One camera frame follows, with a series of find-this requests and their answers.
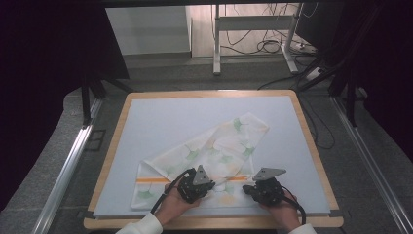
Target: human hand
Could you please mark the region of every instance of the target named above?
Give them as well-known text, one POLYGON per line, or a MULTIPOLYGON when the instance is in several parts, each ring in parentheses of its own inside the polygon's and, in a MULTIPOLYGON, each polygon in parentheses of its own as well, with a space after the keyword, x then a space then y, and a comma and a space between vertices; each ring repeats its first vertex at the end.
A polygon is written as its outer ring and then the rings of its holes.
MULTIPOLYGON (((284 190, 285 197, 296 200, 296 197, 291 195, 289 192, 284 190)), ((276 224, 280 225, 282 229, 290 232, 295 228, 301 226, 300 221, 298 220, 298 213, 294 206, 287 203, 286 201, 281 201, 279 204, 273 207, 267 207, 260 204, 260 207, 268 211, 273 219, 276 221, 276 224)))
MULTIPOLYGON (((165 189, 167 190, 169 186, 170 183, 165 185, 165 189)), ((174 187, 162 202, 161 207, 155 212, 155 217, 161 222, 162 226, 165 226, 189 209, 198 207, 200 204, 201 199, 198 199, 193 204, 187 203, 183 200, 177 188, 174 187)))

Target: white wall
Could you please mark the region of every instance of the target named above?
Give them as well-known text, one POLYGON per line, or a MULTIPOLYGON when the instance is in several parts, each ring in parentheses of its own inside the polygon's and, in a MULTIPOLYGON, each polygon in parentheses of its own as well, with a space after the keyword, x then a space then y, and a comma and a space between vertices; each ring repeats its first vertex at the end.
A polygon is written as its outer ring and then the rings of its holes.
POLYGON ((185 6, 109 8, 122 55, 189 52, 189 13, 185 6))

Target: person's left hand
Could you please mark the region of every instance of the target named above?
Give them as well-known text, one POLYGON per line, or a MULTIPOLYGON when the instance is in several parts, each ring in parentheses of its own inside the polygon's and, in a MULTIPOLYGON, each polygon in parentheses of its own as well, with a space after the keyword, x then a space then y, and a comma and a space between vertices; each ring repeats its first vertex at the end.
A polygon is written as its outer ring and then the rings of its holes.
POLYGON ((155 217, 161 222, 162 226, 165 226, 189 209, 198 207, 200 204, 201 199, 198 199, 193 204, 187 203, 183 200, 177 188, 174 187, 162 202, 161 207, 155 212, 155 217))

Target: folded cloth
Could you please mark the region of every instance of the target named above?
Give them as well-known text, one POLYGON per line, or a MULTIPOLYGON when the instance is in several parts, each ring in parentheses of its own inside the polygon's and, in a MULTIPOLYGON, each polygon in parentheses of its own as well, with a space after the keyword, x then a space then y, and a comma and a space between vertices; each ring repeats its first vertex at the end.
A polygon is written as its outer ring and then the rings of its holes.
POLYGON ((251 155, 268 130, 264 122, 247 113, 143 160, 138 167, 132 207, 150 209, 164 192, 165 183, 199 165, 216 183, 214 194, 203 202, 204 206, 245 206, 250 199, 243 197, 240 181, 253 176, 251 155))

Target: person's arm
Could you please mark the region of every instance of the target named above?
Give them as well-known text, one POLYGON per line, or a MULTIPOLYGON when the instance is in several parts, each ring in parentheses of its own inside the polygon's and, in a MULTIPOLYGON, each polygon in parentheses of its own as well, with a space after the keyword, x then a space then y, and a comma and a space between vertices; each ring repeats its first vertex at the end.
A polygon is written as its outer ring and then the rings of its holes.
POLYGON ((193 204, 187 203, 174 187, 155 214, 148 214, 139 222, 129 223, 116 234, 161 234, 165 225, 184 214, 187 210, 198 207, 200 203, 201 199, 193 204))
MULTIPOLYGON (((285 197, 292 200, 296 199, 287 191, 285 191, 285 197)), ((316 231, 310 223, 301 225, 300 220, 298 219, 297 210, 286 201, 282 201, 273 207, 266 207, 262 204, 260 204, 260 207, 268 211, 276 224, 286 230, 289 234, 316 234, 316 231)))

